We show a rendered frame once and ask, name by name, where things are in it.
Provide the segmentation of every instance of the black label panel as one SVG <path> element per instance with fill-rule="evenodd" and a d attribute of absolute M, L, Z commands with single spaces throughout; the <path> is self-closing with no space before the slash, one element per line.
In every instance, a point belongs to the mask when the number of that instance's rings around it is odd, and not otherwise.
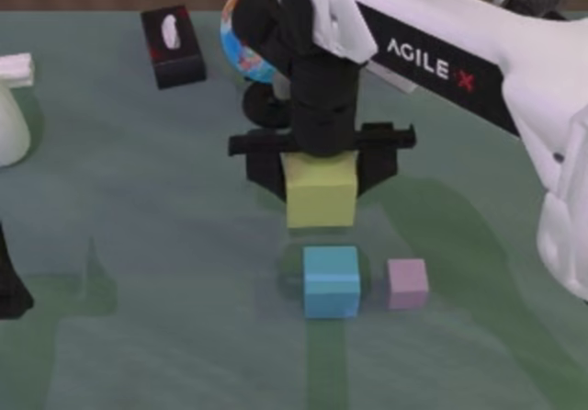
<path fill-rule="evenodd" d="M 378 44 L 372 61 L 514 135 L 500 68 L 472 53 L 359 4 Z"/>

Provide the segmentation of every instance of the white computer mouse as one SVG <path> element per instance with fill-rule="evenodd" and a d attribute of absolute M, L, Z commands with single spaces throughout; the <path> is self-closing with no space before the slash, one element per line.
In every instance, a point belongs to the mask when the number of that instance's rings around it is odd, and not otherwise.
<path fill-rule="evenodd" d="M 13 165 L 27 155 L 30 131 L 10 89 L 0 81 L 0 166 Z"/>

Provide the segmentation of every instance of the globe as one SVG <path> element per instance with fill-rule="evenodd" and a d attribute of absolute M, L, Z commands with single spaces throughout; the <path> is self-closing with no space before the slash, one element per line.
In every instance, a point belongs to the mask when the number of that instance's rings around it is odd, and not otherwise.
<path fill-rule="evenodd" d="M 252 81 L 271 84 L 274 71 L 271 64 L 243 45 L 232 32 L 232 11 L 238 0 L 228 0 L 220 18 L 220 41 L 229 63 Z"/>

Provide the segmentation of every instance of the black box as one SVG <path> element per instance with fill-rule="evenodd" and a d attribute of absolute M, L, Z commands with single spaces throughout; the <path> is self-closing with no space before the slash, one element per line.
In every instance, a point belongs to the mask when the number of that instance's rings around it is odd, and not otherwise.
<path fill-rule="evenodd" d="M 177 49 L 168 49 L 165 45 L 162 24 L 168 15 L 176 19 L 180 40 Z M 142 12 L 141 23 L 160 90 L 206 80 L 206 66 L 185 6 Z"/>

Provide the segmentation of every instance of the yellow block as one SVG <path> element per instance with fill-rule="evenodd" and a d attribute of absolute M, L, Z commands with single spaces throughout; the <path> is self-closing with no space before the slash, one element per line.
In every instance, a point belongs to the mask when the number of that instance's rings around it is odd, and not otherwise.
<path fill-rule="evenodd" d="M 326 159 L 284 155 L 288 228 L 352 226 L 357 198 L 355 153 Z"/>

